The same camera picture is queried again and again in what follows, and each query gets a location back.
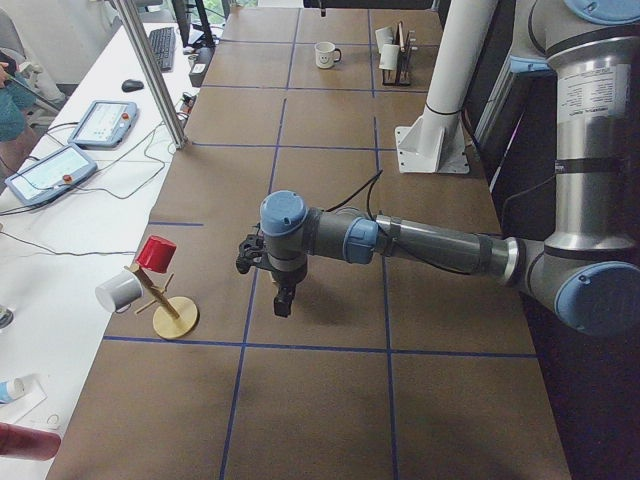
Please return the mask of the white smiley face mug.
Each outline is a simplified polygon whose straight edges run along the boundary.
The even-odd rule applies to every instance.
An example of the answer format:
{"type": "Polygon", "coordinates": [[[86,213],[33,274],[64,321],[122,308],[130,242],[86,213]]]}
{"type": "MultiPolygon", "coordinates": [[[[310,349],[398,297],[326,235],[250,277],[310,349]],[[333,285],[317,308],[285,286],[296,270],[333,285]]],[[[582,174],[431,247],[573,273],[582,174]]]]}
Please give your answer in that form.
{"type": "Polygon", "coordinates": [[[329,41],[318,42],[314,45],[315,64],[319,69],[331,69],[342,59],[341,49],[329,41]]]}

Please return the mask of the red cup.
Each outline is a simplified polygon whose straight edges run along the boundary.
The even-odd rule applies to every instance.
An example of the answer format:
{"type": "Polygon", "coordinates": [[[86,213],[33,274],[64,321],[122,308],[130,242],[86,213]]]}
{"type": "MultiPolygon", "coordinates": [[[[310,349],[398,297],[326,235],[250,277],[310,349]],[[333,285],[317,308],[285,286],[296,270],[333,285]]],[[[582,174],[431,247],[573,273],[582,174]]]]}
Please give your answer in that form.
{"type": "Polygon", "coordinates": [[[177,245],[163,237],[151,235],[147,238],[136,263],[143,269],[164,274],[167,272],[177,245]]]}

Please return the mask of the white cup on tree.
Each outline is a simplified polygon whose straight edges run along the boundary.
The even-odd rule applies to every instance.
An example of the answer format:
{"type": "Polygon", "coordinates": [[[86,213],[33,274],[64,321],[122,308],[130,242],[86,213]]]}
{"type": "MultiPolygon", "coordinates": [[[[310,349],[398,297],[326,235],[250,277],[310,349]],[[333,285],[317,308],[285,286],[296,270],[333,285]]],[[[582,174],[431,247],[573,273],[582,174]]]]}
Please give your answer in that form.
{"type": "Polygon", "coordinates": [[[135,274],[123,270],[95,288],[100,305],[108,312],[120,311],[143,296],[143,287],[135,274]]]}

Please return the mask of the wooden mug tree stand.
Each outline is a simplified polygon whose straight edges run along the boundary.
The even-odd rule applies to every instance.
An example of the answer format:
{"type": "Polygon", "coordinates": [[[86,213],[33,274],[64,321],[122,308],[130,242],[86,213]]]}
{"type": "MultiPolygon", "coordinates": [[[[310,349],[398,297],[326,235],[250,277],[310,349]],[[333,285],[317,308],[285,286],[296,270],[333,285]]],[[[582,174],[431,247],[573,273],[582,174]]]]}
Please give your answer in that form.
{"type": "Polygon", "coordinates": [[[169,284],[175,275],[171,272],[162,287],[153,283],[143,268],[134,263],[126,270],[132,273],[153,299],[137,308],[134,313],[141,314],[146,309],[156,306],[153,314],[153,329],[163,339],[177,339],[189,333],[199,320],[199,310],[196,303],[184,296],[166,296],[169,284]]]}

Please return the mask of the upper teach pendant tablet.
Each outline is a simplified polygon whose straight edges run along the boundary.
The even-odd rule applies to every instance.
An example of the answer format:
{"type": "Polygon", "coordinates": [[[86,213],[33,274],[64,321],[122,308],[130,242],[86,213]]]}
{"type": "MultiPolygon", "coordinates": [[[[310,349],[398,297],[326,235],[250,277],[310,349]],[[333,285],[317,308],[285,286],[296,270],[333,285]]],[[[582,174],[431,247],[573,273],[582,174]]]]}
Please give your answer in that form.
{"type": "Polygon", "coordinates": [[[82,149],[117,148],[138,117],[134,102],[96,100],[91,103],[68,139],[82,149]]]}

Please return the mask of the teach pendant tablet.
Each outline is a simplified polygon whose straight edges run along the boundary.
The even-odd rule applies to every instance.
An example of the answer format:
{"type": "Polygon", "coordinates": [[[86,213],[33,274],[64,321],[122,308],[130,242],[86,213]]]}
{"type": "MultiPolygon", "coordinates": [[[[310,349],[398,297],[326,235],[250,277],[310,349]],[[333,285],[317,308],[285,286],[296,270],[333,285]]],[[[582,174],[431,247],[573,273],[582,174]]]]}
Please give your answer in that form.
{"type": "Polygon", "coordinates": [[[75,145],[65,146],[9,176],[5,185],[24,206],[35,206],[63,195],[97,171],[96,162],[75,145]]]}
{"type": "Polygon", "coordinates": [[[68,139],[82,149],[117,148],[138,117],[134,102],[96,100],[91,103],[68,139]]]}

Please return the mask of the lower teach pendant tablet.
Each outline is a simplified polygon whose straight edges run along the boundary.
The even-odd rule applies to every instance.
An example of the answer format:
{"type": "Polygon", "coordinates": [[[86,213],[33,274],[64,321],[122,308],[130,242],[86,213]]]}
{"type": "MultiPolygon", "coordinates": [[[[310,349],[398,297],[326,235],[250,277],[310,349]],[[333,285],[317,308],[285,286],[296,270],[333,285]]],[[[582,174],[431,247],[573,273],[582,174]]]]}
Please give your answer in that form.
{"type": "Polygon", "coordinates": [[[24,206],[35,206],[63,195],[97,171],[96,162],[75,145],[65,146],[9,176],[5,185],[24,206]]]}

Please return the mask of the black computer mouse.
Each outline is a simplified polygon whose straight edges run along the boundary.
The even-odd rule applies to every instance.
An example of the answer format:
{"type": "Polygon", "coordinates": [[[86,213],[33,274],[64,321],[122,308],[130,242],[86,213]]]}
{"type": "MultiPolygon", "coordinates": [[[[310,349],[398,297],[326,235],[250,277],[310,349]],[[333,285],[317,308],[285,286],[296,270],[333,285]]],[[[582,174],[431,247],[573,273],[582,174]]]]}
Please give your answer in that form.
{"type": "Polygon", "coordinates": [[[144,88],[144,83],[140,80],[127,79],[122,82],[121,90],[124,93],[132,93],[135,91],[142,90],[144,88]]]}

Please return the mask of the white ribbed mug right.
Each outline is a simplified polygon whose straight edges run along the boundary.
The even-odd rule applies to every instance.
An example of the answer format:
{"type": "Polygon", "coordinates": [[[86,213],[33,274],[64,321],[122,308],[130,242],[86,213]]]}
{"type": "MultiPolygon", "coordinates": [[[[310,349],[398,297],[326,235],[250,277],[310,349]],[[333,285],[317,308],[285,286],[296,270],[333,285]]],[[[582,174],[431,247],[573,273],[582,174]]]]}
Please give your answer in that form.
{"type": "Polygon", "coordinates": [[[400,46],[383,44],[380,49],[379,68],[384,71],[395,71],[398,65],[400,46]]]}

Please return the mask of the white ribbed mug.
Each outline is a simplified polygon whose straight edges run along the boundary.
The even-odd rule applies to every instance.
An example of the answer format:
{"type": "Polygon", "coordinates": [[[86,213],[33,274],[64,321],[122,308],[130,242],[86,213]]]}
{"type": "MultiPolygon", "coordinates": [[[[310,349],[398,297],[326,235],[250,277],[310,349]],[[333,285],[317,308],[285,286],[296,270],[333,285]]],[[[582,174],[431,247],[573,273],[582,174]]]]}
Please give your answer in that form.
{"type": "Polygon", "coordinates": [[[390,26],[376,29],[375,38],[376,38],[378,49],[381,50],[384,45],[394,43],[394,30],[390,26]]]}
{"type": "Polygon", "coordinates": [[[395,71],[398,65],[400,46],[383,44],[380,49],[379,68],[384,71],[395,71]]]}

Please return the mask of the white ribbed mug left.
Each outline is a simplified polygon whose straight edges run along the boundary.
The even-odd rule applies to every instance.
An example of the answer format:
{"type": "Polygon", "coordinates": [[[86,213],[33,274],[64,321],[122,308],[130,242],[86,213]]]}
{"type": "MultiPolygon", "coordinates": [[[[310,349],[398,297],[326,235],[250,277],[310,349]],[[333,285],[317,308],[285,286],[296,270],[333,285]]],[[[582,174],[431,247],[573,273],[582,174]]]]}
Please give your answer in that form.
{"type": "Polygon", "coordinates": [[[376,29],[375,38],[376,38],[378,49],[381,50],[384,45],[394,43],[394,30],[390,26],[376,29]]]}

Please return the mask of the white blue tube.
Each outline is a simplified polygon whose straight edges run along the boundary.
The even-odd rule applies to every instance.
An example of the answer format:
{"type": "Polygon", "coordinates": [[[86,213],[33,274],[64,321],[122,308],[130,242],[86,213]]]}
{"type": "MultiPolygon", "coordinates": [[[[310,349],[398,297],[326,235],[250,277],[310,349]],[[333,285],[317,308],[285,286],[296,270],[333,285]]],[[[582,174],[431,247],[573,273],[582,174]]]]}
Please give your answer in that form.
{"type": "Polygon", "coordinates": [[[25,393],[25,384],[21,378],[2,381],[0,384],[0,404],[10,404],[22,398],[25,393]]]}

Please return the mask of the black keyboard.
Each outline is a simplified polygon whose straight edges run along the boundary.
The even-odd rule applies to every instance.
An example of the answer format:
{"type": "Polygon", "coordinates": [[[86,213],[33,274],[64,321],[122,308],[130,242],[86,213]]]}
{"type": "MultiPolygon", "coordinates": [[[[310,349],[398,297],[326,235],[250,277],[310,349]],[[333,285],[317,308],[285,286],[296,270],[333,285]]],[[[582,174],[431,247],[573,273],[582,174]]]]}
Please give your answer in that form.
{"type": "Polygon", "coordinates": [[[148,34],[149,44],[161,72],[170,72],[174,65],[175,32],[172,27],[152,30],[148,34]]]}

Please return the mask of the red bottle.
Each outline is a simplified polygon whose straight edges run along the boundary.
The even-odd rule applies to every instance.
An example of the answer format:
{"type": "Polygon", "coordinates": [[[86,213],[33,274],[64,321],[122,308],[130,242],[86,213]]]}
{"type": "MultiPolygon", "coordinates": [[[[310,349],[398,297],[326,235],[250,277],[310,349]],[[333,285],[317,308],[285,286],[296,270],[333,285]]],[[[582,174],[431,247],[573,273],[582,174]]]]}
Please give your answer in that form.
{"type": "Polygon", "coordinates": [[[61,437],[52,432],[1,424],[1,455],[27,460],[49,460],[60,447],[61,437]]]}

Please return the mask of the aluminium frame post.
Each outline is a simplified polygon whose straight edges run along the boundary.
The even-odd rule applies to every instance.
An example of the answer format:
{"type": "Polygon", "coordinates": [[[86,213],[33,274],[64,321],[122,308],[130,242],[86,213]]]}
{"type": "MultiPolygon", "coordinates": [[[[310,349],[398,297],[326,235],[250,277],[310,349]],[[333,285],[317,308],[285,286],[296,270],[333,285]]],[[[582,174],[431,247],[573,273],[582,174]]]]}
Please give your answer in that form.
{"type": "Polygon", "coordinates": [[[187,141],[187,137],[175,111],[161,70],[157,65],[147,33],[139,18],[137,7],[133,1],[126,0],[114,0],[114,4],[130,43],[134,48],[161,119],[167,127],[175,149],[181,150],[187,141]]]}

